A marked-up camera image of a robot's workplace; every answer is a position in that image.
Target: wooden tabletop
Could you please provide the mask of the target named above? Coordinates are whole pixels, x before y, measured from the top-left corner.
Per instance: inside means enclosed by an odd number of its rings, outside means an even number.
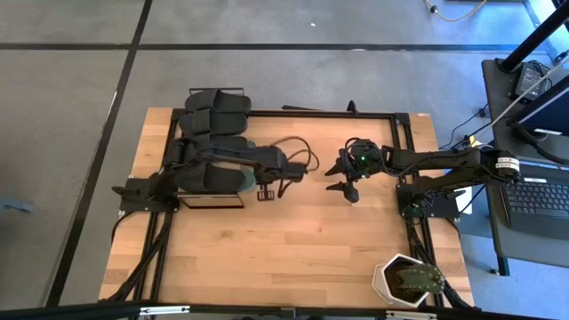
[[[171,108],[148,110],[132,167],[134,177],[147,178],[159,169],[171,114]],[[411,115],[411,128],[417,151],[437,150],[429,115]],[[351,204],[340,192],[325,190],[342,177],[325,177],[324,173],[351,137],[392,146],[389,121],[250,117],[243,134],[257,145],[289,135],[309,142],[320,158],[320,168],[273,202],[258,202],[256,193],[249,192],[241,195],[245,209],[181,206],[172,223],[160,288],[162,302],[337,308],[388,305],[371,283],[377,264],[398,252],[409,254],[405,224],[397,213],[397,179],[376,174],[360,180],[360,201]],[[304,148],[298,141],[280,147],[289,155]],[[460,296],[472,303],[456,230],[446,220],[430,219],[429,223],[437,265]],[[119,226],[101,298],[114,293],[138,263],[147,225],[148,213],[140,212]],[[143,297],[148,297],[151,275],[148,272]]]

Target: succulent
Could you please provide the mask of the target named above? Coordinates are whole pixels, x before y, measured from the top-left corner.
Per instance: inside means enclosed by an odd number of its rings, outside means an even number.
[[[445,288],[445,277],[437,267],[428,263],[412,265],[397,271],[403,280],[399,288],[411,292],[440,293]]]

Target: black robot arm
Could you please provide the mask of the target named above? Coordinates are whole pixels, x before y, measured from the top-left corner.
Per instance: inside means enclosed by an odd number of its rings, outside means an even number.
[[[339,153],[335,166],[326,175],[342,173],[346,182],[336,183],[327,189],[343,191],[352,203],[359,200],[354,183],[380,172],[400,177],[418,170],[451,169],[438,178],[413,179],[412,201],[416,204],[430,191],[450,194],[456,188],[477,184],[506,185],[519,178],[516,158],[500,150],[466,148],[461,151],[413,152],[387,146],[378,148],[370,140],[352,138]]]
[[[291,137],[288,140],[302,138]],[[306,152],[309,160],[304,164],[291,161],[293,156]],[[300,182],[304,175],[313,169],[308,169],[311,159],[317,160],[317,156],[307,148],[298,151],[292,156],[286,154],[276,145],[269,145],[256,148],[224,148],[222,144],[211,144],[198,142],[189,138],[180,138],[172,142],[167,160],[159,172],[153,173],[149,177],[148,190],[143,192],[145,198],[152,198],[160,202],[176,197],[180,174],[191,171],[192,168],[204,163],[231,163],[240,164],[253,168],[255,182],[260,186],[258,193],[259,200],[274,199],[274,192],[268,190],[268,184],[280,180],[278,197],[282,196],[286,188],[293,182]],[[113,187],[123,198],[132,196],[140,199],[140,190],[130,190],[123,187]]]

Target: desk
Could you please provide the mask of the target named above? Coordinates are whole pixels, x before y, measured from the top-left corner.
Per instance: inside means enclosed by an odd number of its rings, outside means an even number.
[[[515,75],[501,72],[496,67],[494,60],[483,61],[482,69],[488,105],[493,120],[511,103],[511,100],[508,98],[508,91],[512,86]],[[557,79],[553,79],[554,83],[568,73],[568,70],[561,70],[561,75],[557,74]],[[513,111],[515,112],[521,107],[513,107]],[[544,161],[531,146],[516,140],[512,135],[511,129],[505,125],[505,122],[499,122],[493,127],[493,135],[496,148],[508,150],[519,159]],[[566,137],[548,137],[542,146],[547,150],[552,150],[556,155],[569,157],[569,148],[566,147],[567,141],[569,139]],[[569,241],[528,235],[508,228],[499,189],[487,187],[486,193],[492,217],[494,249],[499,256],[500,264],[504,267],[501,274],[505,274],[508,271],[507,261],[500,261],[502,258],[514,258],[569,267],[569,255],[567,254],[569,252]]]
[[[146,178],[159,169],[172,114],[150,108],[132,167]],[[291,185],[282,199],[257,202],[241,195],[245,209],[188,209],[174,214],[159,300],[190,304],[386,308],[372,289],[376,264],[409,254],[405,224],[397,214],[397,179],[378,174],[358,182],[360,202],[325,191],[340,176],[325,177],[348,138],[393,145],[389,121],[372,119],[250,117],[243,136],[257,145],[291,134],[304,137],[320,169]],[[430,116],[411,115],[417,151],[437,150]],[[287,154],[301,145],[280,146]],[[429,220],[437,265],[460,296],[473,304],[456,230]],[[100,297],[114,293],[138,263],[148,213],[119,226]],[[153,274],[152,266],[147,277]],[[143,298],[148,297],[149,281]]]

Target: black keyboard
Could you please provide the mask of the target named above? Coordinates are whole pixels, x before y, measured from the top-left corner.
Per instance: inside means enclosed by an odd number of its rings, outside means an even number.
[[[569,186],[518,182],[505,188],[509,214],[569,218]]]

